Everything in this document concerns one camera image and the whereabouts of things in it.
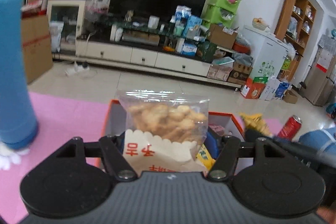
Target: pink mat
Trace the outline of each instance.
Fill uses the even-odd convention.
[[[0,170],[0,215],[9,224],[18,223],[27,214],[19,195],[22,177],[74,136],[81,136],[85,142],[97,141],[108,110],[105,104],[37,93],[30,93],[30,97],[39,121],[39,134],[20,165]]]

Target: gray ribbed panel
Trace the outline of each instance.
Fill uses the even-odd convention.
[[[211,183],[200,173],[145,172],[120,183],[109,199],[84,216],[47,220],[29,216],[22,224],[321,224],[317,215],[295,219],[268,218],[243,207],[225,184]]]

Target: white refrigerator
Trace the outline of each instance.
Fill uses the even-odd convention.
[[[284,44],[274,35],[246,25],[241,34],[251,43],[253,69],[250,78],[277,77],[288,54]]]

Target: yellow snack package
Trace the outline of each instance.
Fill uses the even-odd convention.
[[[203,144],[196,155],[196,158],[208,169],[208,171],[213,167],[216,160],[214,160],[205,145]]]
[[[257,130],[267,137],[273,136],[272,133],[269,131],[268,125],[263,119],[262,114],[247,115],[245,113],[239,113],[239,115],[243,119],[246,129]]]

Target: brown refrigerator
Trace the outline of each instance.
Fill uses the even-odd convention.
[[[319,65],[323,55],[322,48],[316,54],[315,60],[305,80],[306,89],[302,88],[305,98],[315,106],[324,106],[336,81],[336,56],[331,58],[328,68]]]

